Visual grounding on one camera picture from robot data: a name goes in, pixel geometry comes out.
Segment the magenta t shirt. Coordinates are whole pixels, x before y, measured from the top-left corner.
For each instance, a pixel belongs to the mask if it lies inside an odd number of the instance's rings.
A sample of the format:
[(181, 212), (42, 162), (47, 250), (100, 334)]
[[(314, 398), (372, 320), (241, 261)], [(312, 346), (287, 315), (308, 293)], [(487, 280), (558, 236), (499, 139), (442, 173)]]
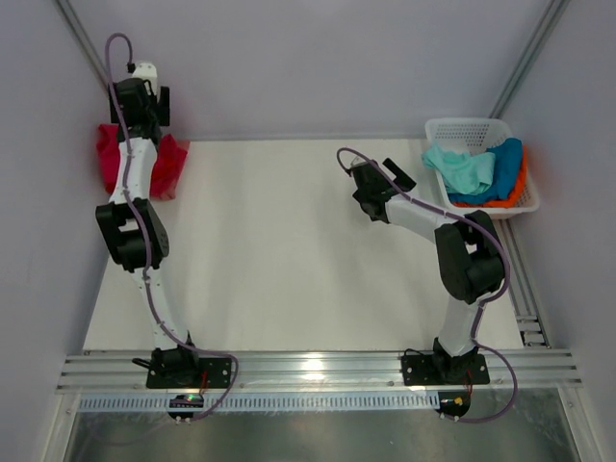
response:
[[(120, 155), (116, 139), (117, 131), (117, 124), (103, 123), (98, 125), (96, 153), (103, 185), (107, 193), (114, 191), (119, 169)], [(158, 159), (154, 164), (151, 175), (150, 197), (154, 200), (168, 201), (164, 200), (163, 195), (167, 187), (168, 172), (173, 169), (176, 147), (177, 140), (171, 134), (163, 136)]]

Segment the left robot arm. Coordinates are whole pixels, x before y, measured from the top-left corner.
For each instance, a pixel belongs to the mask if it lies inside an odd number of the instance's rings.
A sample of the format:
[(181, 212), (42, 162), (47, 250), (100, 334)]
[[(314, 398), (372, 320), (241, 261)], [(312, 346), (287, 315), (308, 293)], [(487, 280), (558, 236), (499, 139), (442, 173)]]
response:
[(150, 312), (155, 346), (149, 359), (133, 363), (148, 370), (148, 388), (190, 387), (202, 365), (171, 301), (163, 268), (168, 235), (150, 201), (162, 139), (158, 97), (149, 81), (130, 77), (112, 84), (110, 111), (119, 124), (119, 165), (109, 202), (95, 217), (111, 258), (131, 275)]

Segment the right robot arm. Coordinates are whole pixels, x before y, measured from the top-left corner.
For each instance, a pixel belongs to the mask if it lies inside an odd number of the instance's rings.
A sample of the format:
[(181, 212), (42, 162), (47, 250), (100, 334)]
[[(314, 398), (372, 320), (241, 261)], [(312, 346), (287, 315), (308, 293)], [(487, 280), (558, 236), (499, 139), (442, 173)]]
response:
[(484, 212), (465, 216), (417, 198), (415, 181), (391, 159), (357, 153), (346, 174), (353, 199), (373, 222), (398, 226), (435, 246), (449, 303), (443, 326), (423, 361), (411, 364), (407, 384), (487, 384), (486, 347), (477, 338), (486, 304), (509, 284), (510, 265), (493, 221)]

